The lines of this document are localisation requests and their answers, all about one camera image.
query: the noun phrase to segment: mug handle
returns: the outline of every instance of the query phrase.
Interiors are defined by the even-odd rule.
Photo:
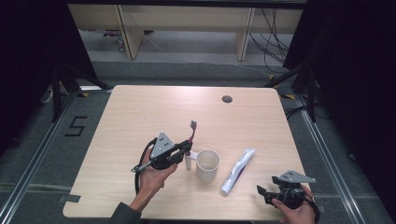
[[[191,169],[191,159],[193,159],[193,160],[197,160],[197,156],[198,156],[198,153],[197,152],[193,152],[193,151],[190,151],[190,156],[184,156],[185,158],[186,158],[186,168],[187,168],[187,170],[190,170]]]

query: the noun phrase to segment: toothpaste tube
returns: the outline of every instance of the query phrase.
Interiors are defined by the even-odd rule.
[[[228,175],[227,179],[225,180],[223,186],[221,187],[221,193],[224,195],[228,195],[233,188],[236,180],[242,174],[245,169],[245,166],[248,164],[248,161],[253,156],[253,153],[256,149],[254,148],[247,148],[239,160],[236,162],[235,166],[231,170],[231,173]]]

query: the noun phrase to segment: white mug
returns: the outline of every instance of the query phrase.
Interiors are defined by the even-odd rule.
[[[191,159],[196,161],[196,174],[203,182],[212,181],[220,164],[220,156],[217,152],[210,149],[204,149],[199,153],[191,151],[190,156],[186,156],[187,170],[191,169]]]

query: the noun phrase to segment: silver bracket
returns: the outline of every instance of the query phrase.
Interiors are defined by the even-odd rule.
[[[172,143],[172,141],[168,138],[168,136],[166,136],[164,132],[162,132],[157,138],[157,142],[154,145],[154,149],[152,149],[151,151],[150,157],[154,159],[161,154],[167,152],[173,146],[174,144]]]
[[[301,175],[295,171],[287,171],[285,174],[279,177],[280,180],[283,180],[288,183],[316,183],[317,180],[315,178],[308,177],[306,175]]]

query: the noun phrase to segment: wooden tabletop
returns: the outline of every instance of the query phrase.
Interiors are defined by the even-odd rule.
[[[233,98],[224,103],[222,97]],[[143,218],[199,220],[276,220],[256,186],[278,192],[273,175],[304,174],[278,95],[273,89],[229,87],[117,86],[92,138],[71,190],[78,203],[64,207],[67,217],[111,217],[135,196],[134,173],[147,143],[165,132],[174,143],[191,136],[192,151],[219,153],[214,181],[204,184],[185,162],[165,181],[143,211]],[[256,148],[228,196],[220,188],[245,148]]]

